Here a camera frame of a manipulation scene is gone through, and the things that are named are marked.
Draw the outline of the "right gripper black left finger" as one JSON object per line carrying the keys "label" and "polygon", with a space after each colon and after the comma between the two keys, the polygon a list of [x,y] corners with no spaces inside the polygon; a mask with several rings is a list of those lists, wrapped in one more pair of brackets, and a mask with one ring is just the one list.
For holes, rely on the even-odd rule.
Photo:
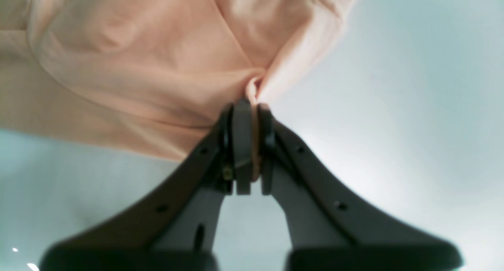
{"label": "right gripper black left finger", "polygon": [[241,99],[156,189],[119,215],[50,248],[42,271],[217,271],[221,205],[249,195],[252,110]]}

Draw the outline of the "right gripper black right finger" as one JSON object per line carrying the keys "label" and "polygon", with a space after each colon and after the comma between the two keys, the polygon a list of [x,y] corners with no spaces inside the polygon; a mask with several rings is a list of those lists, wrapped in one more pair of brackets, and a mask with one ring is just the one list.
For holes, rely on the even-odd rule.
{"label": "right gripper black right finger", "polygon": [[450,242],[368,203],[339,181],[265,104],[257,107],[261,186],[282,208],[292,251],[287,271],[452,271]]}

